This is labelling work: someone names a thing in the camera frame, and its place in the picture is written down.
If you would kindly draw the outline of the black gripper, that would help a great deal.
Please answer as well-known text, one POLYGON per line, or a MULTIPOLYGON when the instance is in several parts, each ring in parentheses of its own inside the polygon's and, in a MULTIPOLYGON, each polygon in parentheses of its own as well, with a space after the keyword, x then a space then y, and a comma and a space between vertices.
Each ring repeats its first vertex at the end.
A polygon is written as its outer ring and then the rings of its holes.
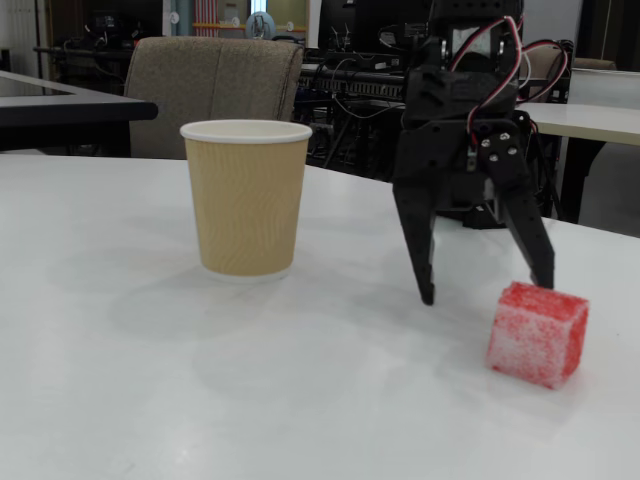
POLYGON ((422 65, 407 76, 393 195, 417 287, 435 298, 436 213, 496 202, 530 269, 554 288, 555 253, 537 206, 515 120, 517 84, 506 73, 422 65))

